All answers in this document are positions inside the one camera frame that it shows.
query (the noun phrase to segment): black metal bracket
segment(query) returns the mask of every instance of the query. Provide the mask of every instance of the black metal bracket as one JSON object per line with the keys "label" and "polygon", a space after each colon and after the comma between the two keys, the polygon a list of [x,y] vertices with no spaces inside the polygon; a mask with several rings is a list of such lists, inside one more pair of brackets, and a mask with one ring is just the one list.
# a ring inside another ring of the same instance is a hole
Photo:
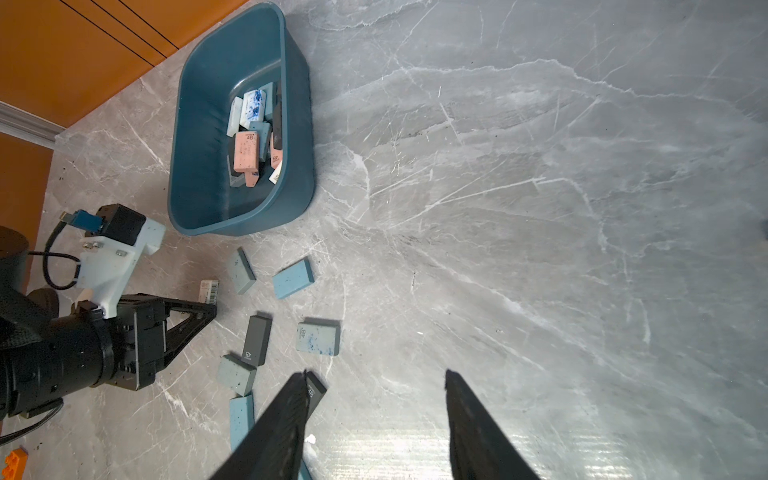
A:
{"label": "black metal bracket", "polygon": [[[171,312],[188,313],[186,319],[166,329]],[[185,302],[139,293],[123,295],[118,314],[109,319],[114,339],[115,371],[108,383],[129,390],[154,382],[184,347],[216,318],[215,305]]]}

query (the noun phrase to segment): light blue eraser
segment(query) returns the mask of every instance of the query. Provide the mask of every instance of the light blue eraser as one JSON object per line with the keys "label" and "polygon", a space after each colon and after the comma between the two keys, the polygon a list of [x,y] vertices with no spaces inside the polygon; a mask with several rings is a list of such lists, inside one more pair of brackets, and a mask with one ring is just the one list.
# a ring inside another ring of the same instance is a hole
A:
{"label": "light blue eraser", "polygon": [[263,87],[260,87],[259,90],[261,90],[266,94],[266,103],[264,105],[264,118],[266,118],[269,121],[272,121],[272,109],[277,104],[275,83],[271,81],[270,83],[264,85]]}
{"label": "light blue eraser", "polygon": [[238,247],[237,251],[230,256],[230,261],[227,262],[227,270],[230,273],[232,283],[238,295],[244,294],[256,283],[256,276],[253,275],[253,270],[250,269],[248,258],[245,256],[242,247]]}
{"label": "light blue eraser", "polygon": [[293,295],[313,283],[315,278],[312,276],[312,267],[306,258],[272,277],[272,285],[278,299]]}
{"label": "light blue eraser", "polygon": [[248,126],[248,131],[255,131],[259,134],[259,161],[266,161],[266,153],[270,148],[272,125],[265,121],[252,121]]}
{"label": "light blue eraser", "polygon": [[318,355],[339,355],[341,327],[302,322],[296,329],[296,349]]}
{"label": "light blue eraser", "polygon": [[234,452],[253,428],[253,395],[230,400],[230,444]]}

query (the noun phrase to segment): plastic tub rim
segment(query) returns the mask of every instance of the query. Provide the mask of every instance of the plastic tub rim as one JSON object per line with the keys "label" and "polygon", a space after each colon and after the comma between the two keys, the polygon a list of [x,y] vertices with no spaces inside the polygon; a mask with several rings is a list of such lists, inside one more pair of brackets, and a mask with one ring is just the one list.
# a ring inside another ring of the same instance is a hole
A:
{"label": "plastic tub rim", "polygon": [[[266,210],[269,208],[277,198],[277,196],[280,194],[280,191],[283,189],[283,177],[285,177],[286,172],[289,170],[288,163],[286,160],[289,159],[289,141],[288,141],[288,129],[285,128],[286,123],[286,111],[287,111],[287,104],[288,101],[290,101],[290,97],[287,97],[285,95],[286,92],[286,19],[285,15],[283,14],[283,11],[280,10],[280,7],[273,4],[272,2],[264,2],[264,3],[258,3],[247,10],[244,10],[240,14],[238,14],[236,17],[231,18],[227,21],[227,23],[221,25],[216,30],[212,31],[208,35],[205,36],[202,40],[200,40],[197,45],[195,45],[195,48],[190,53],[189,57],[187,57],[187,60],[184,62],[184,67],[181,69],[181,76],[179,77],[179,92],[181,92],[181,82],[184,81],[184,72],[187,70],[187,67],[189,66],[189,60],[192,58],[193,55],[197,52],[197,49],[200,48],[200,46],[211,36],[216,35],[219,30],[221,30],[223,27],[226,27],[228,23],[234,22],[238,18],[251,13],[253,10],[259,10],[262,8],[271,8],[276,14],[277,14],[277,21],[280,24],[280,90],[283,92],[283,103],[282,103],[282,116],[283,116],[283,166],[280,169],[280,178],[277,180],[277,184],[275,184],[274,187],[272,187],[272,190],[270,191],[270,194],[266,196],[263,202],[259,204],[258,207],[254,208],[253,210],[246,212],[244,214],[240,214],[236,217],[232,217],[226,220],[222,220],[221,222],[211,223],[209,225],[203,225],[202,227],[197,228],[185,228],[182,227],[174,218],[174,212],[173,209],[170,206],[170,199],[173,193],[173,182],[168,182],[168,195],[167,195],[167,208],[168,208],[168,218],[170,219],[171,225],[174,226],[174,228],[181,234],[187,235],[188,237],[194,237],[196,235],[201,235],[203,233],[217,233],[218,231],[227,229],[229,227],[235,226],[239,223],[242,223],[246,220],[249,220],[250,218],[254,217],[255,215],[260,214],[263,210]],[[169,178],[172,178],[174,175],[174,153],[176,152],[176,125],[178,125],[179,122],[179,108],[176,107],[176,120],[174,124],[174,142],[173,147],[170,151],[170,171],[169,171]]]}

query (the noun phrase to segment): black cable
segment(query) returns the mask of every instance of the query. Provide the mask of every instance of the black cable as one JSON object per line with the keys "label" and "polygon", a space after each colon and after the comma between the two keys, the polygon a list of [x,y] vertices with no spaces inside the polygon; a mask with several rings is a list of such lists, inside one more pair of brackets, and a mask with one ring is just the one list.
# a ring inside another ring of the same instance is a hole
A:
{"label": "black cable", "polygon": [[68,255],[66,253],[56,253],[56,252],[27,252],[27,255],[35,255],[37,257],[57,257],[57,258],[66,258],[69,260],[72,260],[74,262],[80,262],[80,259],[77,258],[75,255]]}
{"label": "black cable", "polygon": [[[67,255],[66,253],[53,253],[51,252],[51,247],[53,247],[53,243],[56,241],[56,238],[61,233],[61,231],[64,229],[64,227],[67,226],[67,223],[64,221],[60,221],[58,225],[56,225],[56,228],[53,229],[51,232],[51,236],[48,237],[48,240],[45,242],[45,249],[42,252],[29,252],[30,255],[40,255],[43,257],[43,277],[45,278],[45,282],[53,289],[56,290],[67,290],[71,289],[73,286],[77,285],[78,278],[80,276],[80,259],[73,256],[73,255]],[[77,262],[77,266],[74,268],[74,278],[73,280],[62,286],[62,285],[56,285],[53,283],[53,280],[51,280],[51,274],[48,272],[48,258],[49,257],[60,257],[60,258],[68,258],[69,260],[74,260]]]}
{"label": "black cable", "polygon": [[58,405],[55,406],[53,410],[48,412],[48,414],[43,417],[43,419],[40,422],[35,423],[34,425],[30,425],[29,427],[26,427],[25,429],[21,429],[17,432],[9,433],[7,435],[3,435],[0,437],[0,446],[3,446],[5,444],[11,443],[15,440],[20,439],[24,435],[27,435],[30,432],[33,432],[40,427],[42,427],[48,420],[52,419],[54,415],[59,413],[61,411],[61,408],[64,407],[64,402],[59,402]]}

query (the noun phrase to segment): black eraser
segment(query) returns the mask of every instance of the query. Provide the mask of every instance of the black eraser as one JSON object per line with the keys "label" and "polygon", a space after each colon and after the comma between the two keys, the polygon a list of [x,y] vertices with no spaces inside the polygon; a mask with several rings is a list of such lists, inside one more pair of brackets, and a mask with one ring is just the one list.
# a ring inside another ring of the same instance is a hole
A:
{"label": "black eraser", "polygon": [[272,110],[272,146],[275,150],[283,149],[283,101],[278,99]]}
{"label": "black eraser", "polygon": [[262,366],[266,360],[266,347],[270,342],[272,319],[254,315],[248,321],[242,360],[252,366]]}
{"label": "black eraser", "polygon": [[315,411],[317,404],[320,403],[320,400],[323,398],[323,395],[326,394],[328,389],[325,385],[323,385],[323,382],[320,382],[320,379],[317,378],[317,375],[312,372],[307,372],[306,390],[310,394],[310,411],[306,414],[306,417],[309,418],[310,415],[312,415],[312,412]]}

